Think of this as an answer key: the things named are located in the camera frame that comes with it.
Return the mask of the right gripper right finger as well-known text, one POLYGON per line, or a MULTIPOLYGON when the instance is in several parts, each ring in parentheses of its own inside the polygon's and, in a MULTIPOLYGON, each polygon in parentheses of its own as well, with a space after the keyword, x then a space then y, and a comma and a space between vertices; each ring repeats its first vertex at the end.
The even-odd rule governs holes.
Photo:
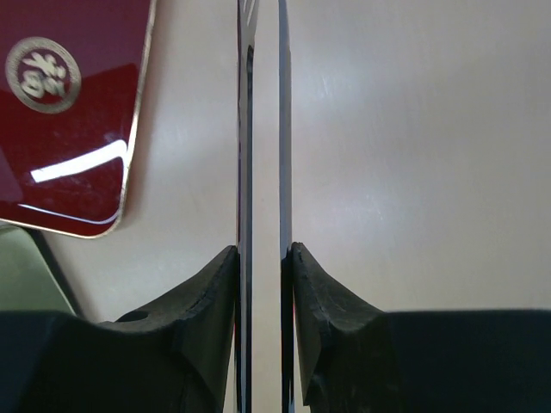
POLYGON ((303 402, 313 412, 547 412, 547 310, 398 311, 292 248, 303 402))

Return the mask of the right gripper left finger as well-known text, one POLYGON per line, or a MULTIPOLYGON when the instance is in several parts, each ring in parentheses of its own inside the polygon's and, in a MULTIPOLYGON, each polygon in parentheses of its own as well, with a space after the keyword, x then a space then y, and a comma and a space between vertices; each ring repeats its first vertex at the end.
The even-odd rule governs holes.
POLYGON ((114 322, 60 311, 1 315, 4 412, 220 412, 238 252, 114 322))

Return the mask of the gold tin lid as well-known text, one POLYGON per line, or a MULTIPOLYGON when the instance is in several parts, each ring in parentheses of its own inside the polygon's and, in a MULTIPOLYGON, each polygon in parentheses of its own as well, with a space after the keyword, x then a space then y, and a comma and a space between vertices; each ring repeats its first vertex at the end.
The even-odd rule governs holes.
POLYGON ((1 310, 62 311, 83 316, 82 306, 42 232, 1 227, 1 310))

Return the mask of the metal tongs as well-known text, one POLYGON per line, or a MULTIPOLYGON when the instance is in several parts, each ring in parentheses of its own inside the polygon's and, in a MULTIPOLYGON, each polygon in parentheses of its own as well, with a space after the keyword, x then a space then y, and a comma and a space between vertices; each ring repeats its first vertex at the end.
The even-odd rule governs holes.
MULTIPOLYGON (((294 302, 291 275, 292 132, 291 52, 288 4, 278 2, 279 62, 279 214, 280 214, 280 321, 282 334, 282 411, 293 412, 294 302)), ((238 191, 237 247, 239 253, 236 309, 236 410, 252 410, 252 258, 253 258, 253 69, 257 31, 257 1, 237 3, 238 37, 238 191)))

